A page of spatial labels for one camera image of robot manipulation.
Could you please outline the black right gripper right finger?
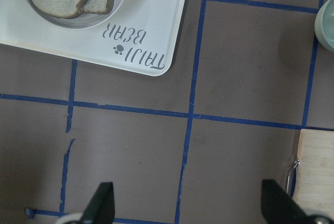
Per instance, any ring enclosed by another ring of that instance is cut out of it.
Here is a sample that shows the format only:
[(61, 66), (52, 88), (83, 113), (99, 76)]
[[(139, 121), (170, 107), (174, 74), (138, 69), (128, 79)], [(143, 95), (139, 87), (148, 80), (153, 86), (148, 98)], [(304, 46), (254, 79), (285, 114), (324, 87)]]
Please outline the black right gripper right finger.
[(262, 180), (261, 213), (266, 223), (302, 223), (308, 219), (275, 180)]

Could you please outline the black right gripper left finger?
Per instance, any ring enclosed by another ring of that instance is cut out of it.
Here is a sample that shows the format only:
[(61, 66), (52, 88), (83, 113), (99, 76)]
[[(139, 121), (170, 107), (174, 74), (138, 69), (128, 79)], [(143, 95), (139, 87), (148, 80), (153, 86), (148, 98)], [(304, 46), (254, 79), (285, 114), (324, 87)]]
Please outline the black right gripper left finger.
[(114, 187), (112, 182), (99, 184), (80, 217), (80, 223), (113, 223), (115, 217)]

